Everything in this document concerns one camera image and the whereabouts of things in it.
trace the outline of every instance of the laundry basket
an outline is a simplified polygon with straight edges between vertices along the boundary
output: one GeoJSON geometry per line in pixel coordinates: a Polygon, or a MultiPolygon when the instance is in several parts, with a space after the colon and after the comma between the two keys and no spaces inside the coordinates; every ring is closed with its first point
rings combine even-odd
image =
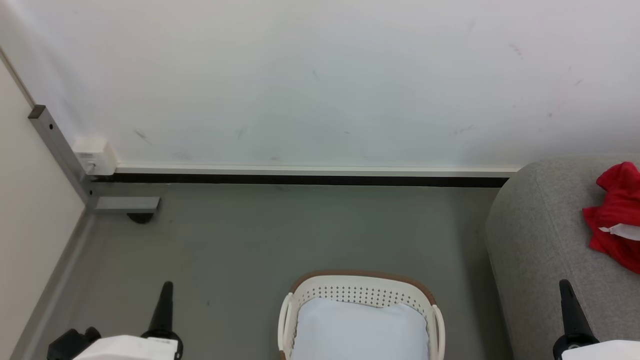
{"type": "Polygon", "coordinates": [[[373,307],[409,305],[422,314],[427,322],[429,360],[444,358],[442,313],[424,285],[398,275],[356,270],[323,270],[298,279],[282,302],[278,320],[278,349],[282,360],[291,360],[300,307],[317,297],[373,307]]]}

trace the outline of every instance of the red cloth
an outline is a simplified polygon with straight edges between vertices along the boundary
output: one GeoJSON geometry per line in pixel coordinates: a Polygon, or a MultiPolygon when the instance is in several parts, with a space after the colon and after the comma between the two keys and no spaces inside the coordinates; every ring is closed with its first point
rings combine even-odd
{"type": "Polygon", "coordinates": [[[625,268],[640,274],[640,241],[606,233],[600,227],[640,226],[640,172],[630,162],[615,165],[596,181],[607,191],[602,206],[582,209],[593,232],[589,247],[608,254],[625,268]]]}

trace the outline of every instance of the floor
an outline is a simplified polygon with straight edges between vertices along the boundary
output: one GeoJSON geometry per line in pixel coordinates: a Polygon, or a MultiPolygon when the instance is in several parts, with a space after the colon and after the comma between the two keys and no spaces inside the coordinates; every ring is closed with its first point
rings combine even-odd
{"type": "Polygon", "coordinates": [[[60,329],[146,330],[164,281],[185,359],[278,359],[283,298],[301,275],[361,269],[413,277],[435,296],[446,358],[511,359],[482,225],[497,189],[109,184],[160,195],[151,223],[98,215],[54,312],[60,329]]]}

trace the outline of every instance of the gray sofa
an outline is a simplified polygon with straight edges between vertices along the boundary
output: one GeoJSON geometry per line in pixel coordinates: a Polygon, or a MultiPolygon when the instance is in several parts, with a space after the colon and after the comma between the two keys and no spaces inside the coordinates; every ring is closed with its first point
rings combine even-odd
{"type": "Polygon", "coordinates": [[[640,275],[589,249],[582,208],[602,203],[595,181],[640,154],[532,163],[500,190],[486,245],[516,360],[551,360],[563,334],[558,281],[569,279],[600,340],[640,340],[640,275]]]}

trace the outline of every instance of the power outlet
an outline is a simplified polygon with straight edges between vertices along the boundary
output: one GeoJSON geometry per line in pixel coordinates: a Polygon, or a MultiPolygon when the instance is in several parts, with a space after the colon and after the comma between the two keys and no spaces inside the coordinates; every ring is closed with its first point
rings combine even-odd
{"type": "Polygon", "coordinates": [[[102,138],[80,138],[73,146],[84,171],[90,175],[113,175],[118,162],[113,149],[102,138]]]}

